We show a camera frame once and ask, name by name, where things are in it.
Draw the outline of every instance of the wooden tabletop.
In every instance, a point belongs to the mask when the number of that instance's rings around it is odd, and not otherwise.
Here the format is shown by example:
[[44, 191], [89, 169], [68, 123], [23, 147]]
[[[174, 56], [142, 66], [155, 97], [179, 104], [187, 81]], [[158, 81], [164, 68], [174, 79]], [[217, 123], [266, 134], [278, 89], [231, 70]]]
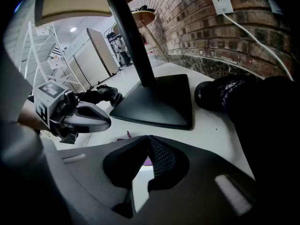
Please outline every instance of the wooden tabletop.
[[[141, 20], [143, 21], [143, 23], [145, 25], [148, 25], [155, 18], [155, 14], [150, 11], [132, 12], [132, 16], [133, 16], [133, 19], [135, 20], [135, 23], [136, 23], [138, 29], [143, 27], [143, 25], [140, 23]], [[117, 34], [120, 33], [119, 27], [116, 23], [113, 25], [112, 31]]]

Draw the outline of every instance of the round wooden table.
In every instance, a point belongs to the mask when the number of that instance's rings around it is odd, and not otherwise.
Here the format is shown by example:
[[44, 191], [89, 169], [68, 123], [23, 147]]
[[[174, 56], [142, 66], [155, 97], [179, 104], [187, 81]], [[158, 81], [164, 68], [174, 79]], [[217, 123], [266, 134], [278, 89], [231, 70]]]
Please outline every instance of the round wooden table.
[[[150, 12], [150, 11], [136, 11], [136, 12], [132, 12], [132, 16], [133, 16], [133, 18], [135, 20], [137, 28], [140, 29], [140, 28], [144, 27], [146, 29], [146, 31], [148, 32], [148, 34], [150, 35], [150, 37], [153, 39], [153, 41], [156, 44], [156, 46], [159, 48], [159, 50], [163, 54], [163, 56], [166, 59], [166, 61], [169, 61], [167, 59], [167, 57], [166, 57], [163, 49], [158, 44], [157, 40], [155, 39], [155, 37], [153, 36], [153, 34], [151, 33], [151, 31], [147, 28], [147, 25], [154, 20], [155, 14], [153, 12]], [[118, 25], [116, 23], [113, 25], [112, 31], [114, 33], [120, 33], [119, 27], [118, 27]]]

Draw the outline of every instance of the black pants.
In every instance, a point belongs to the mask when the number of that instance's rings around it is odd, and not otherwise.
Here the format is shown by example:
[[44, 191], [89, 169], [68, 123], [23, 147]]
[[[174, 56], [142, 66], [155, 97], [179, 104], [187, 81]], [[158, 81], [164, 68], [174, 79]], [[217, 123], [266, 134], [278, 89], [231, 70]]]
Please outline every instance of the black pants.
[[300, 186], [299, 86], [284, 77], [237, 87], [226, 106], [270, 220], [292, 223]]
[[120, 52], [120, 55], [122, 56], [122, 58], [124, 59], [125, 65], [130, 65], [130, 59], [127, 55], [126, 52]]

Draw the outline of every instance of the brick wall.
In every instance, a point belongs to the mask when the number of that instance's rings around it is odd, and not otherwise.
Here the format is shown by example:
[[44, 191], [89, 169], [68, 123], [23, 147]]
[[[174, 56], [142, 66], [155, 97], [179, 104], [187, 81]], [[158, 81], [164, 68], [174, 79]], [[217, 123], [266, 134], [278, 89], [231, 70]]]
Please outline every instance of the brick wall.
[[[272, 48], [292, 75], [298, 60], [290, 29], [284, 17], [271, 12], [267, 0], [231, 0], [229, 17]], [[279, 63], [248, 35], [222, 15], [216, 15], [211, 0], [133, 0], [130, 8], [147, 5], [156, 18], [148, 25], [169, 57], [199, 56], [247, 68], [262, 77], [285, 75]], [[146, 41], [154, 45], [144, 29]]]

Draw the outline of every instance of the black shoe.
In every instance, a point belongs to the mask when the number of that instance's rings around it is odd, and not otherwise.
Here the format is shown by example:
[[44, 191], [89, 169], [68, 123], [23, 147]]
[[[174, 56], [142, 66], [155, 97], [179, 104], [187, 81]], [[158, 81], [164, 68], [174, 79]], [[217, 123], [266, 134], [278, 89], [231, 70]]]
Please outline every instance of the black shoe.
[[239, 86], [248, 82], [256, 82], [252, 77], [244, 75], [230, 75], [214, 81], [200, 83], [195, 89], [195, 102], [210, 111], [225, 111], [227, 98]]
[[117, 106], [123, 98], [122, 94], [118, 92], [118, 89], [107, 85], [98, 86], [97, 92], [101, 95], [102, 101], [109, 101], [113, 107]]

